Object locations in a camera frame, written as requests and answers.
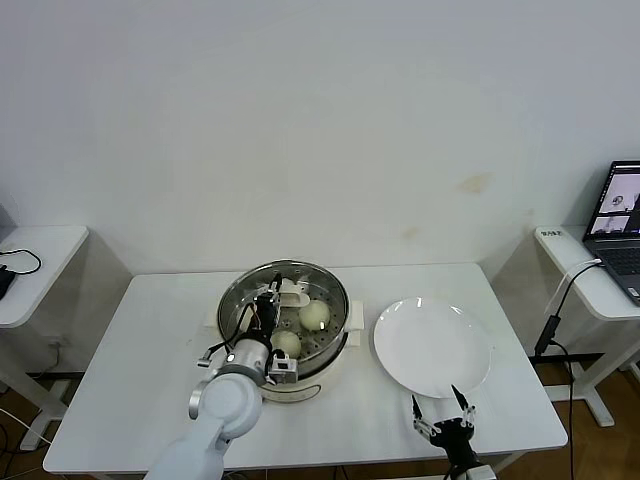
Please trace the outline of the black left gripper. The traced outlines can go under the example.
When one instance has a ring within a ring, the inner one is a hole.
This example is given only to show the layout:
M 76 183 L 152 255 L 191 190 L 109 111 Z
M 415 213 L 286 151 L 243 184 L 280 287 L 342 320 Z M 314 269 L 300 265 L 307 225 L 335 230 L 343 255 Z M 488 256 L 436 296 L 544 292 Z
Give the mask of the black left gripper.
M 261 284 L 254 300 L 254 331 L 264 343 L 270 343 L 280 316 L 280 290 L 282 274 L 277 272 L 270 282 Z

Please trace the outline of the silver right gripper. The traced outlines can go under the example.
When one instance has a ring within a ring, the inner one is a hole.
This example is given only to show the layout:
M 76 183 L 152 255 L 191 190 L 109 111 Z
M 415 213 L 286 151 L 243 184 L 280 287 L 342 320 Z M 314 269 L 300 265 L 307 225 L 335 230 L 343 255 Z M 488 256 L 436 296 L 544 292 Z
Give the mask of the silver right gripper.
M 411 395 L 413 427 L 424 438 L 436 447 L 453 450 L 471 450 L 470 441 L 475 433 L 476 407 L 471 405 L 465 395 L 451 385 L 454 396 L 462 410 L 462 418 L 451 418 L 434 425 L 423 417 L 420 405 Z

